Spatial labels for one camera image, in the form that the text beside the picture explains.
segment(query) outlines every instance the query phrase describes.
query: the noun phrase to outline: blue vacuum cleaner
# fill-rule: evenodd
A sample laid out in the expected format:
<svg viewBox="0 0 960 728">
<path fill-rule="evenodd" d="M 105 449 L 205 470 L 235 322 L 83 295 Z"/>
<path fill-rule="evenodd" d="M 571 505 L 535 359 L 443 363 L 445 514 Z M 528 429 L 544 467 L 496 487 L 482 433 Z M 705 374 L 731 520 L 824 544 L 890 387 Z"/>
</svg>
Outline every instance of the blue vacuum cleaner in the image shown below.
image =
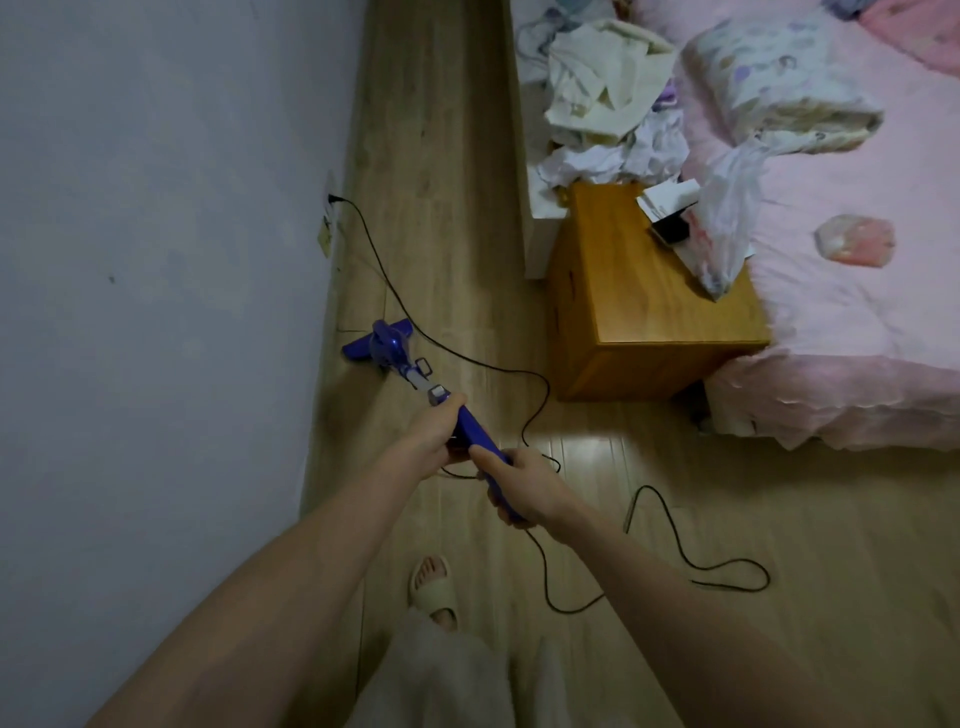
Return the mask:
<svg viewBox="0 0 960 728">
<path fill-rule="evenodd" d="M 430 405 L 436 407 L 450 396 L 449 390 L 441 384 L 433 384 L 428 377 L 433 374 L 426 359 L 412 360 L 408 341 L 414 334 L 414 325 L 410 319 L 388 324 L 380 320 L 373 322 L 373 332 L 363 338 L 351 341 L 343 347 L 344 356 L 350 361 L 373 361 L 384 369 L 392 369 L 410 382 L 418 392 L 426 392 Z M 486 430 L 480 426 L 476 418 L 466 407 L 460 408 L 457 416 L 457 426 L 453 430 L 449 446 L 455 449 L 467 449 L 471 445 L 479 445 L 510 465 L 510 460 L 498 448 Z M 515 511 L 503 497 L 503 492 L 496 481 L 485 474 L 487 485 L 496 501 L 507 509 L 510 520 L 522 522 L 523 517 Z"/>
</svg>

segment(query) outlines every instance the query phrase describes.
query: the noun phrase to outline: foot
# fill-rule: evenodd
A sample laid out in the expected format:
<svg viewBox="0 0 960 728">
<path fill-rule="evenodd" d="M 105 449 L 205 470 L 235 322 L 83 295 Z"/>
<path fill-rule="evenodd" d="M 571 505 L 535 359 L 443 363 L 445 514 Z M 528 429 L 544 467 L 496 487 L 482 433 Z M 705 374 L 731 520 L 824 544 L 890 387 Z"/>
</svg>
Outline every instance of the foot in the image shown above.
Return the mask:
<svg viewBox="0 0 960 728">
<path fill-rule="evenodd" d="M 414 586 L 419 589 L 424 584 L 429 584 L 434 579 L 442 579 L 446 576 L 444 561 L 438 556 L 427 556 L 420 564 L 420 570 L 414 578 Z M 441 609 L 430 615 L 437 624 L 446 632 L 454 632 L 457 629 L 457 619 L 448 609 Z"/>
</svg>

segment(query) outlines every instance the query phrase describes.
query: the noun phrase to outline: nightstand top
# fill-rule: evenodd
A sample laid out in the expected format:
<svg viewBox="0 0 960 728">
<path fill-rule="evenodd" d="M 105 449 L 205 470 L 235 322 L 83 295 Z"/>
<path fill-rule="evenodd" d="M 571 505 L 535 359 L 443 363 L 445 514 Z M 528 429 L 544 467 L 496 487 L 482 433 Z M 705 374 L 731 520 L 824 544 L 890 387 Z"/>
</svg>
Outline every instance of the nightstand top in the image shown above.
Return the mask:
<svg viewBox="0 0 960 728">
<path fill-rule="evenodd" d="M 746 265 L 730 293 L 713 301 L 677 255 L 651 237 L 636 203 L 642 190 L 583 182 L 571 188 L 597 343 L 769 344 Z"/>
</svg>

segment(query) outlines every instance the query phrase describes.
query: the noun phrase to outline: wall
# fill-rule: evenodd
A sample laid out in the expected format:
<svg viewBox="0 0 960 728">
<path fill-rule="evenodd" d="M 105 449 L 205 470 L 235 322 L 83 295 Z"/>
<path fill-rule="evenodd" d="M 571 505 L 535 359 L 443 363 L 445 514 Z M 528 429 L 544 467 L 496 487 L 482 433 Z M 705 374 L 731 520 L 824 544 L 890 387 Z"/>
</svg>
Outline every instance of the wall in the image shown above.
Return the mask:
<svg viewBox="0 0 960 728">
<path fill-rule="evenodd" d="M 296 518 L 365 3 L 0 0 L 0 725 Z"/>
</svg>

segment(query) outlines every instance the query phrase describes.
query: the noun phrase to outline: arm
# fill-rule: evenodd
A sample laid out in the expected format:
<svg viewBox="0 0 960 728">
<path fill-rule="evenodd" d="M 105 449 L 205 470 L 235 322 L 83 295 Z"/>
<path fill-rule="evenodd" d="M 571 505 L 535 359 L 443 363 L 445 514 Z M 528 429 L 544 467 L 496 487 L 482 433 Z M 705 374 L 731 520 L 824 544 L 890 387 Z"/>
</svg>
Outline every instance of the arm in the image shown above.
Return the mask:
<svg viewBox="0 0 960 728">
<path fill-rule="evenodd" d="M 463 395 L 217 587 L 89 726 L 276 725 L 417 484 L 451 462 Z"/>
<path fill-rule="evenodd" d="M 507 454 L 513 467 L 470 449 L 518 513 L 587 565 L 684 725 L 856 724 L 779 647 L 577 498 L 538 452 Z"/>
</svg>

